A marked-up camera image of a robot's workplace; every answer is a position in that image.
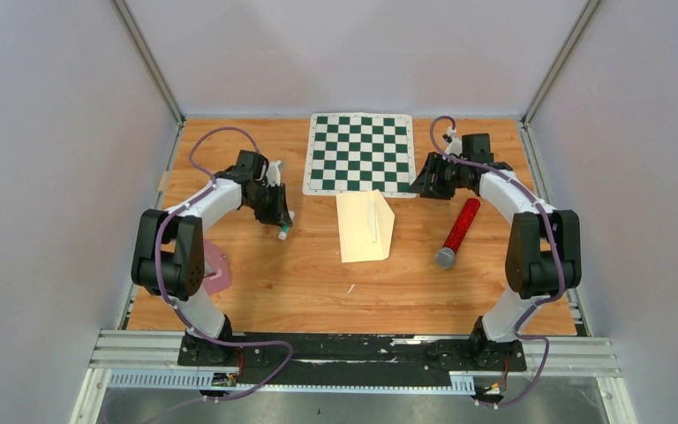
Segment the green white glue stick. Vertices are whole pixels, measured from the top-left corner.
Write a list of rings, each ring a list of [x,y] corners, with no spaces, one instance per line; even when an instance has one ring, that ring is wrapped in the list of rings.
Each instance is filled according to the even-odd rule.
[[[293,210],[290,210],[289,216],[291,220],[294,220],[295,212]],[[290,225],[283,225],[277,235],[277,238],[280,240],[285,240],[289,235],[290,229],[291,229]]]

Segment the cream envelope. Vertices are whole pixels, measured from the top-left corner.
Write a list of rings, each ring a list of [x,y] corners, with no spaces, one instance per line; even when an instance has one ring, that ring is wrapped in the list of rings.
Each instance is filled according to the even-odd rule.
[[[366,203],[374,197],[377,215],[377,242],[369,240]],[[384,261],[390,256],[395,214],[382,193],[339,193],[335,197],[342,263]]]

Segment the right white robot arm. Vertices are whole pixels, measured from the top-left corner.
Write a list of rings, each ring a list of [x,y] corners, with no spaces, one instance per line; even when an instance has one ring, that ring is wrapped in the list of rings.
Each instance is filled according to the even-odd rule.
[[[515,363],[526,339],[522,327],[545,304],[581,280],[580,221],[538,198],[506,163],[498,163],[486,133],[445,135],[443,152],[427,156],[410,190],[450,200],[466,188],[493,205],[510,226],[505,260],[508,283],[500,299],[474,324],[462,356],[479,369]]]

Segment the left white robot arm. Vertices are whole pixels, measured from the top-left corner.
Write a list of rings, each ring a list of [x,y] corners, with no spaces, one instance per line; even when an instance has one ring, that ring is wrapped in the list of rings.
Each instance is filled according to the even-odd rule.
[[[260,223],[291,227],[283,168],[280,161],[242,150],[234,165],[216,172],[191,198],[140,216],[131,280],[161,297],[185,325],[180,365],[226,365],[241,347],[229,318],[211,299],[231,287],[230,268],[222,249],[204,235],[242,207],[251,208]]]

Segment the red glitter microphone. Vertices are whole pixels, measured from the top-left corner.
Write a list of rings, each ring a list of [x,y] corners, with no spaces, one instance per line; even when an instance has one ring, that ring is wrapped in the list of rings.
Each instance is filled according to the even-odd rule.
[[[434,256],[435,263],[442,269],[450,269],[456,263],[456,254],[467,235],[481,202],[476,198],[469,198],[457,216],[442,247]]]

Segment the green white chessboard mat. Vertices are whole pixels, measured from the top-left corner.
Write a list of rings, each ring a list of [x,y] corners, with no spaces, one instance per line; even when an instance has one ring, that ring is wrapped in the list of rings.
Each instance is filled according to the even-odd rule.
[[[311,115],[303,194],[334,196],[377,190],[388,198],[414,198],[410,186],[416,176],[410,115]]]

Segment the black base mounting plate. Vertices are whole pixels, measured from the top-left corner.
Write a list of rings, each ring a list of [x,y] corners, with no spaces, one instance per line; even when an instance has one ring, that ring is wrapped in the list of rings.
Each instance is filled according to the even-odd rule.
[[[527,366],[518,342],[491,344],[467,338],[412,343],[408,337],[248,332],[232,338],[244,350],[224,347],[186,335],[177,363],[184,367],[233,367],[239,381],[255,384],[282,364],[293,348],[290,363],[272,384],[317,386],[443,387],[452,371],[523,372]]]

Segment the aluminium frame rail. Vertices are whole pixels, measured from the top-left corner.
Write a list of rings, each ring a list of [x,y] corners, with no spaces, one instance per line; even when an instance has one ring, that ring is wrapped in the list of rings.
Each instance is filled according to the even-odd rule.
[[[110,387],[121,389],[154,388],[209,390],[216,374],[229,372],[228,367],[182,367],[177,363],[182,331],[103,330],[95,343],[83,385],[69,421],[93,423],[102,409],[105,391]],[[600,405],[611,423],[635,423],[637,417],[629,401],[629,394],[611,342],[603,337],[550,337],[550,352],[543,358],[542,345],[524,343],[523,358],[526,374],[535,373],[540,362],[545,362],[542,376],[591,377],[599,387]],[[292,393],[372,393],[464,395],[473,388],[484,371],[452,371],[439,386],[393,387],[375,383],[367,388],[357,383],[339,384],[275,384],[266,391]]]

